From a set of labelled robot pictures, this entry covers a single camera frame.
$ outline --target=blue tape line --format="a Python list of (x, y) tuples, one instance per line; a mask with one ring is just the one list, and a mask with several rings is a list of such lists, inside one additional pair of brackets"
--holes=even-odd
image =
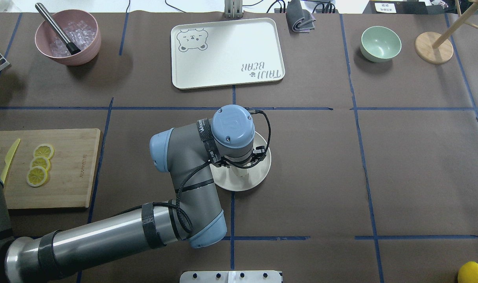
[(333, 110), (329, 107), (251, 107), (257, 110)]
[(351, 110), (380, 110), (380, 111), (392, 111), (392, 110), (411, 110), (411, 111), (467, 111), (474, 110), (471, 107), (353, 107)]
[[(450, 27), (449, 17), (447, 16), (447, 14), (444, 14), (444, 16), (445, 16), (445, 23), (447, 24), (447, 27)], [(458, 48), (456, 47), (456, 43), (454, 42), (454, 38), (452, 36), (450, 36), (450, 41), (452, 43), (452, 46), (454, 46), (454, 53), (456, 54), (456, 59), (458, 59), (458, 64), (460, 66), (462, 77), (464, 79), (464, 84), (466, 85), (466, 89), (469, 94), (469, 99), (471, 100), (471, 105), (473, 106), (473, 109), (475, 111), (475, 116), (478, 122), (478, 110), (476, 108), (475, 99), (473, 98), (473, 93), (471, 92), (471, 88), (469, 87), (468, 79), (466, 77), (466, 72), (464, 71), (464, 68), (461, 63)]]
[(232, 104), (235, 104), (235, 85), (232, 85)]
[(110, 126), (110, 117), (111, 117), (111, 114), (112, 114), (112, 105), (113, 105), (113, 97), (112, 97), (112, 100), (110, 101), (110, 107), (108, 109), (108, 115), (106, 116), (105, 132), (103, 134), (103, 140), (102, 140), (102, 145), (101, 145), (101, 153), (99, 154), (99, 162), (97, 163), (96, 181), (94, 183), (94, 190), (92, 192), (92, 200), (90, 201), (87, 224), (92, 222), (92, 213), (94, 212), (94, 203), (96, 201), (97, 185), (99, 184), (99, 172), (101, 171), (101, 165), (103, 164), (103, 156), (104, 156), (104, 152), (105, 152), (106, 135), (108, 134), (108, 127)]
[(80, 283), (81, 281), (81, 271), (77, 275), (77, 283)]
[(310, 236), (234, 236), (235, 241), (305, 241)]
[[(478, 235), (402, 235), (376, 236), (377, 240), (458, 240), (478, 239)], [(373, 236), (356, 236), (355, 240), (374, 240)]]
[(370, 192), (370, 182), (368, 180), (368, 172), (366, 168), (366, 160), (365, 160), (365, 150), (363, 149), (363, 140), (361, 138), (361, 129), (359, 124), (358, 118), (358, 111), (356, 110), (356, 97), (354, 95), (354, 87), (351, 81), (351, 65), (349, 63), (349, 52), (347, 51), (347, 42), (346, 42), (346, 31), (344, 29), (344, 18), (342, 14), (340, 16), (340, 26), (342, 30), (342, 41), (344, 43), (344, 52), (346, 54), (346, 63), (347, 63), (347, 76), (349, 77), (349, 87), (351, 88), (351, 94), (353, 99), (353, 107), (354, 107), (354, 119), (356, 120), (356, 129), (358, 131), (358, 141), (360, 144), (360, 153), (361, 153), (361, 162), (363, 164), (363, 170), (365, 171), (365, 180), (366, 180), (366, 190), (368, 193), (368, 209), (370, 210), (370, 221), (372, 223), (372, 231), (374, 236), (374, 245), (375, 245), (375, 256), (377, 259), (377, 268), (379, 269), (379, 279), (381, 283), (384, 283), (384, 274), (382, 272), (382, 261), (381, 261), (381, 252), (379, 250), (379, 240), (377, 239), (377, 228), (375, 226), (375, 216), (373, 213), (373, 205), (372, 205), (372, 194)]
[(120, 49), (118, 50), (118, 55), (122, 56), (122, 50), (124, 50), (124, 39), (125, 39), (125, 31), (127, 30), (127, 21), (129, 20), (129, 13), (125, 13), (125, 20), (124, 20), (124, 31), (122, 32), (122, 40), (120, 41)]
[(232, 192), (232, 194), (230, 194), (230, 270), (235, 269), (234, 233), (235, 233), (235, 192)]
[(0, 106), (0, 110), (108, 110), (108, 107)]
[(16, 32), (17, 32), (17, 29), (18, 29), (18, 25), (20, 24), (20, 20), (22, 18), (22, 13), (19, 13), (19, 17), (17, 18), (17, 22), (16, 22), (16, 26), (14, 27), (14, 31), (12, 32), (12, 36), (10, 38), (10, 41), (9, 41), (9, 45), (7, 46), (7, 50), (5, 51), (5, 59), (8, 60), (8, 56), (9, 56), (9, 50), (10, 50), (10, 47), (12, 46), (12, 43), (14, 42), (14, 37), (16, 36)]
[(122, 106), (118, 106), (118, 107), (113, 107), (112, 108), (113, 110), (218, 110), (220, 109), (220, 107), (173, 107), (173, 106), (169, 106), (169, 107), (164, 107), (164, 106), (160, 106), (160, 107), (144, 107), (144, 106), (141, 106), (141, 107), (136, 107), (136, 106), (132, 106), (132, 107), (122, 107)]
[(347, 51), (347, 43), (346, 43), (346, 31), (344, 30), (344, 18), (342, 17), (342, 14), (339, 14), (339, 16), (340, 16), (340, 27), (342, 30), (342, 40), (344, 42), (344, 53), (346, 55), (347, 78), (349, 79), (349, 87), (351, 88), (351, 93), (354, 96), (354, 87), (353, 87), (353, 83), (351, 82), (351, 65), (349, 63), (349, 52)]

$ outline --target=cutting board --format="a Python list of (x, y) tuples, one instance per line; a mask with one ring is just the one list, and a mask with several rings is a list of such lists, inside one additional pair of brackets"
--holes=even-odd
[[(5, 180), (7, 207), (88, 208), (100, 135), (99, 129), (0, 131), (0, 172), (10, 146), (20, 138)], [(42, 143), (54, 147), (54, 156), (48, 181), (33, 188), (26, 183), (26, 175), (33, 150)]]

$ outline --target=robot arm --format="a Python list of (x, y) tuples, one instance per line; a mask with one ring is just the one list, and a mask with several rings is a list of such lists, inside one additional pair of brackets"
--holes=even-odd
[[(177, 240), (187, 239), (194, 248), (218, 242), (226, 225), (208, 164), (258, 162), (254, 134), (250, 112), (237, 105), (222, 107), (213, 119), (156, 134), (150, 141), (151, 156), (158, 170), (170, 172), (176, 200), (149, 202), (39, 239), (21, 237), (12, 242), (10, 235), (1, 237), (0, 258), (5, 258), (7, 279), (45, 282)], [(0, 181), (0, 232), (9, 228)]]

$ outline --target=white tray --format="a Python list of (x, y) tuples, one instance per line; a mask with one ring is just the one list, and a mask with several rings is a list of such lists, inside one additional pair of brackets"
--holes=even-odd
[(180, 89), (273, 82), (285, 74), (271, 18), (176, 26), (171, 65)]

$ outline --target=label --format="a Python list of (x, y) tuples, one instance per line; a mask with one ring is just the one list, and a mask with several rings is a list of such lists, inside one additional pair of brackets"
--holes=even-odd
[(375, 3), (375, 10), (379, 13), (396, 14), (396, 7), (394, 3)]

